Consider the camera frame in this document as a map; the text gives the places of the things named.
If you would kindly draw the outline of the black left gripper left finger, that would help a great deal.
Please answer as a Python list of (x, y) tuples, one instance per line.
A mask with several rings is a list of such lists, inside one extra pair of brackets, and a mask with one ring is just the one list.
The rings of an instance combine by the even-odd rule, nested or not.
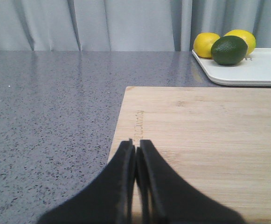
[(40, 224), (130, 224), (135, 147), (122, 141), (103, 171), (81, 192), (40, 217)]

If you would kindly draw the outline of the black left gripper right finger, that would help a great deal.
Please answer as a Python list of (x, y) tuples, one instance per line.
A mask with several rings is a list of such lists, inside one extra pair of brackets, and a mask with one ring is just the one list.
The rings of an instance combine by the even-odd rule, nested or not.
[(136, 181), (144, 224), (244, 224), (242, 216), (191, 186), (150, 140), (136, 152)]

